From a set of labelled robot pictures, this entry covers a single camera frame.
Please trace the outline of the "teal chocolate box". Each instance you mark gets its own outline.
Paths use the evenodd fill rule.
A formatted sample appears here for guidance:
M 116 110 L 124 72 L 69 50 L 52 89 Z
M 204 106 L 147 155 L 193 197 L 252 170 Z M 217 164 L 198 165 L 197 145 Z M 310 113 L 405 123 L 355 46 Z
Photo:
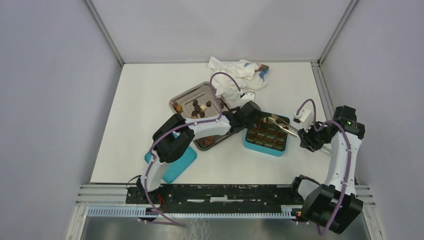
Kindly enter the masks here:
M 281 157 L 287 147 L 288 134 L 270 122 L 264 122 L 264 117 L 271 113 L 261 112 L 261 116 L 244 134 L 243 146 L 249 150 L 263 154 Z

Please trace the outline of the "steel tongs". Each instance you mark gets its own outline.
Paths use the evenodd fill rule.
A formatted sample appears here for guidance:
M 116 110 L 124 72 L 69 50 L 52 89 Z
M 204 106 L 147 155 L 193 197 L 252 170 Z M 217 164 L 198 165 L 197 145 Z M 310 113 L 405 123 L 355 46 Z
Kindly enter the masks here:
M 284 121 L 281 117 L 277 116 L 276 114 L 271 114 L 267 117 L 267 122 L 276 125 L 278 128 L 280 128 L 283 132 L 288 134 L 291 137 L 294 137 L 300 141 L 302 141 L 302 138 L 298 134 L 298 129 Z

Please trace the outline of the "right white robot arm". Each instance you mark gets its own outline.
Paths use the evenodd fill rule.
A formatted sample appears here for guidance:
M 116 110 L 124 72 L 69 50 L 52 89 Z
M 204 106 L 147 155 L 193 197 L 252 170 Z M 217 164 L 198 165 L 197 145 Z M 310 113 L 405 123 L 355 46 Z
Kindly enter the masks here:
M 297 131 L 300 147 L 316 152 L 331 145 L 330 164 L 323 183 L 300 175 L 289 189 L 289 199 L 302 204 L 300 218 L 316 224 L 319 236 L 329 231 L 341 234 L 362 212 L 357 198 L 355 169 L 365 125 L 357 121 L 356 110 L 343 105 L 335 108 L 332 119 L 316 121 L 315 114 L 300 109 L 293 119 L 302 124 Z

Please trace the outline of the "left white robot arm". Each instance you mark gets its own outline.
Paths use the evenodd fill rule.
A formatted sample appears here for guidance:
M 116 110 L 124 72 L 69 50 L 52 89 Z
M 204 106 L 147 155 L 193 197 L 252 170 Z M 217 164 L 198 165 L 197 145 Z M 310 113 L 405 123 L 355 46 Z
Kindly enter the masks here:
M 139 199 L 145 204 L 156 200 L 157 189 L 169 165 L 180 159 L 193 141 L 239 133 L 252 127 L 260 115 L 261 108 L 253 101 L 200 119 L 172 115 L 152 136 L 153 143 L 148 150 L 150 161 L 145 174 L 137 181 Z

